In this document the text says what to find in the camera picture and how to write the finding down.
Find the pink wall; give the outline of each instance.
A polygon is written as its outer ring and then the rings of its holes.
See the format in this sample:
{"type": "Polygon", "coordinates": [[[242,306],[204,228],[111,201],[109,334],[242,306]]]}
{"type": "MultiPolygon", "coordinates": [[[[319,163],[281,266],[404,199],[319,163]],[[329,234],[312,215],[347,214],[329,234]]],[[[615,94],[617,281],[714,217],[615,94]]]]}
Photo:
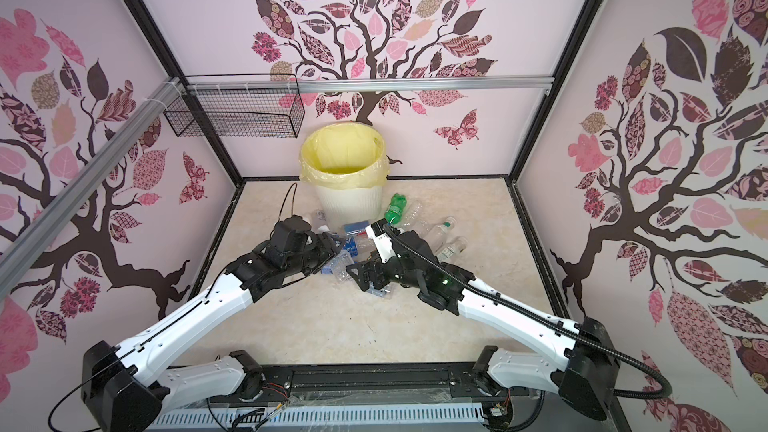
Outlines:
{"type": "MultiPolygon", "coordinates": [[[[0,0],[0,248],[163,80],[121,0],[0,0]]],[[[204,139],[153,124],[0,304],[5,427],[45,430],[86,349],[178,306],[232,192],[204,139]]],[[[75,398],[54,424],[94,421],[75,398]]]]}
{"type": "Polygon", "coordinates": [[[571,311],[674,386],[633,430],[765,429],[767,10],[608,0],[524,170],[571,311]]]}
{"type": "MultiPolygon", "coordinates": [[[[145,1],[186,73],[273,70],[295,72],[302,80],[548,75],[584,2],[381,0],[379,14],[368,6],[350,12],[354,0],[145,1]],[[336,37],[323,29],[331,23],[336,37]]],[[[381,91],[361,94],[359,102],[353,92],[304,94],[298,139],[225,137],[224,144],[245,176],[290,176],[298,173],[296,158],[310,133],[337,120],[357,120],[383,135],[390,158],[399,160],[393,175],[505,174],[541,90],[462,90],[452,96],[381,91]],[[396,109],[380,109],[382,101],[396,109]],[[460,127],[473,110],[476,135],[460,127]],[[259,160],[265,151],[279,153],[259,160]]]]}

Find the butterfly decal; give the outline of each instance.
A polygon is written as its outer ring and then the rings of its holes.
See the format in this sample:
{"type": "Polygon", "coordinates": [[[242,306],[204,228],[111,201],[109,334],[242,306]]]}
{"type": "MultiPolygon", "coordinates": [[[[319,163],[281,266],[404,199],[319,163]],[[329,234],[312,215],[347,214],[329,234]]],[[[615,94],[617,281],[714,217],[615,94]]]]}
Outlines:
{"type": "Polygon", "coordinates": [[[189,182],[184,188],[181,189],[181,195],[179,196],[179,204],[189,202],[193,198],[200,200],[205,197],[205,188],[202,182],[205,182],[206,175],[210,172],[206,172],[202,166],[197,166],[194,160],[184,152],[184,168],[187,169],[187,175],[190,177],[189,182]]]}
{"type": "Polygon", "coordinates": [[[448,139],[448,144],[458,150],[458,144],[464,142],[464,139],[478,139],[478,128],[475,125],[477,120],[477,109],[475,109],[464,117],[462,124],[458,128],[438,127],[435,129],[435,133],[440,137],[448,139]]]}

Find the trash can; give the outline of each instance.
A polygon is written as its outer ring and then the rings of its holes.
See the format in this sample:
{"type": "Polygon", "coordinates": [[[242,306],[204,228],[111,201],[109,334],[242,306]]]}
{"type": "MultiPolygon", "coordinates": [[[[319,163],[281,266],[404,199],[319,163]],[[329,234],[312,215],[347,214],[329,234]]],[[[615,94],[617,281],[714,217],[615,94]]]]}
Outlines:
{"type": "Polygon", "coordinates": [[[325,126],[304,141],[300,160],[300,178],[315,187],[331,229],[379,218],[389,159],[373,127],[358,122],[325,126]]]}

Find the wire basket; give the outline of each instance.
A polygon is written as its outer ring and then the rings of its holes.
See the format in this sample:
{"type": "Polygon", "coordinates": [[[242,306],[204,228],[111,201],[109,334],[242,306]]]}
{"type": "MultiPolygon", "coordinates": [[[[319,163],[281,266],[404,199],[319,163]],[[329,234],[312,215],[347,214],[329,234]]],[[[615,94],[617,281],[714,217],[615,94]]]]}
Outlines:
{"type": "Polygon", "coordinates": [[[269,76],[280,84],[261,88],[258,84],[249,87],[248,82],[189,85],[165,111],[176,135],[196,137],[209,131],[221,137],[297,138],[304,105],[296,75],[248,75],[269,76]]]}

